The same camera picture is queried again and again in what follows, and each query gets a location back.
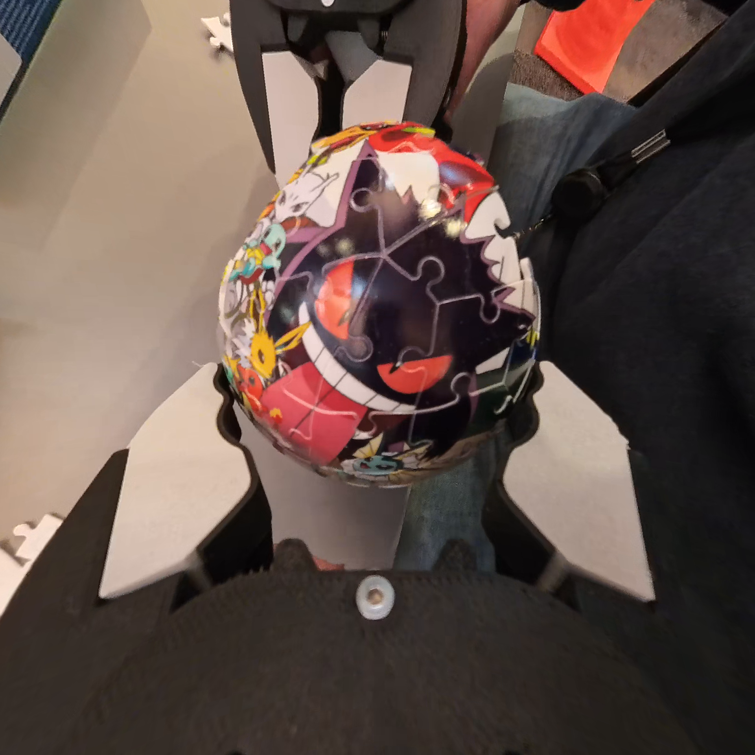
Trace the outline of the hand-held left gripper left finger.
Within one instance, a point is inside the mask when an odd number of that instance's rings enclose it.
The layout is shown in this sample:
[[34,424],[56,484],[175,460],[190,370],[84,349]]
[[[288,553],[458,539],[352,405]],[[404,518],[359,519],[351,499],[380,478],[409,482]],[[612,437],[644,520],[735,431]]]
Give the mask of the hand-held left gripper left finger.
[[99,598],[182,573],[209,586],[269,568],[271,510],[226,377],[203,365],[130,441]]

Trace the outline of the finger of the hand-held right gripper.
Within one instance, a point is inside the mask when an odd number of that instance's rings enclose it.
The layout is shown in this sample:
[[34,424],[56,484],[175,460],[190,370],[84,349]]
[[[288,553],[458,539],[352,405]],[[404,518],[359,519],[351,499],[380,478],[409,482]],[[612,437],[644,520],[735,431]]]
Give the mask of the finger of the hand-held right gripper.
[[262,52],[272,173],[292,173],[342,126],[344,77],[329,50]]
[[378,58],[346,86],[341,128],[401,122],[411,83],[412,65]]

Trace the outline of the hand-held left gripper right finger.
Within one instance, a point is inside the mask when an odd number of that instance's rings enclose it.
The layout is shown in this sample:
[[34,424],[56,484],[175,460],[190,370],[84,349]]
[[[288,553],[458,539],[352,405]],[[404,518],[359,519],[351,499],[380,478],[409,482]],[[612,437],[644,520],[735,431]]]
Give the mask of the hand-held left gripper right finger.
[[484,511],[497,573],[555,593],[571,578],[655,599],[628,442],[552,363],[511,415]]

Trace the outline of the squarish white puzzle piece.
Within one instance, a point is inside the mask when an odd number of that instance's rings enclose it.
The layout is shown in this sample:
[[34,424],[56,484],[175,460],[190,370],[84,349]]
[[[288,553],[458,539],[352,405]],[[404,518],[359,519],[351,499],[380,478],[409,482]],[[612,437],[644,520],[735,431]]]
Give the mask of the squarish white puzzle piece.
[[31,561],[19,561],[1,547],[1,615],[31,569]]

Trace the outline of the colourful puzzle ball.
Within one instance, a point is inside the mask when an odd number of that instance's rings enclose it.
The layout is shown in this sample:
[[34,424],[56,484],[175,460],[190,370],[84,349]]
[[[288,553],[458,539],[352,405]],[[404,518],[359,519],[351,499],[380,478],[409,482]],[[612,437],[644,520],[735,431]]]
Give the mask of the colourful puzzle ball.
[[227,263],[224,372],[282,454],[409,486],[504,429],[535,363],[540,292],[483,164],[415,122],[312,144]]

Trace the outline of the blue white puzzle box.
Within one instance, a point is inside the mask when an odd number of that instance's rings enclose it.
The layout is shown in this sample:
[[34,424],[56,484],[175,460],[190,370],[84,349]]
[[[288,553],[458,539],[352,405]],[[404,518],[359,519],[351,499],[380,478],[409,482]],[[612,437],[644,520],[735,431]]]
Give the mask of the blue white puzzle box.
[[1,1],[1,118],[10,106],[39,50],[61,1]]

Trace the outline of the person's right hand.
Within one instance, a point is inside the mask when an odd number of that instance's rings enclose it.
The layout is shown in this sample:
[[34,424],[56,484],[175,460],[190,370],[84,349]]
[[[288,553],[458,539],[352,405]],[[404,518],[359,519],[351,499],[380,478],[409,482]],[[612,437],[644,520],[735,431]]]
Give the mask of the person's right hand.
[[451,142],[463,150],[484,154],[493,135],[505,98],[514,61],[521,1],[466,2],[466,44],[457,84],[444,121]]

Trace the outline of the person's blue jeans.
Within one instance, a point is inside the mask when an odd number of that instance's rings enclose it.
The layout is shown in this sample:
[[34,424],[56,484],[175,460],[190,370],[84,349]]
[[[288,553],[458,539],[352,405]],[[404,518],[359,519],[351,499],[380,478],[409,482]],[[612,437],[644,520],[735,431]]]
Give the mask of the person's blue jeans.
[[[586,165],[630,114],[628,106],[602,95],[564,101],[510,85],[488,167],[514,229],[543,217],[556,182]],[[495,572],[483,510],[521,434],[505,427],[457,467],[410,488],[394,570],[430,571],[454,564]]]

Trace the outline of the person's dark shirt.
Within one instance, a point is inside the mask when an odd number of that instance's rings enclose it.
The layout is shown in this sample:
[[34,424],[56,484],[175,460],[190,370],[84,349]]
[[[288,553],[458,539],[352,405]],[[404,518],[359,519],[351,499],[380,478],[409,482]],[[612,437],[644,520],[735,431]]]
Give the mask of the person's dark shirt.
[[753,647],[754,33],[753,2],[735,4],[566,174],[584,177],[561,204],[592,213],[528,250],[538,273],[558,264],[545,353],[639,457],[659,602]]

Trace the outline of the red box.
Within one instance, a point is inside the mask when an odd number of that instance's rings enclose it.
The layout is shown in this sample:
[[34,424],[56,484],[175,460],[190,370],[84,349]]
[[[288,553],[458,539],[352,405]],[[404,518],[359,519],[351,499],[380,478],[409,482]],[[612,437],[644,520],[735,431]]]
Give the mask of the red box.
[[603,93],[630,33],[653,1],[585,1],[552,11],[534,55],[582,94]]

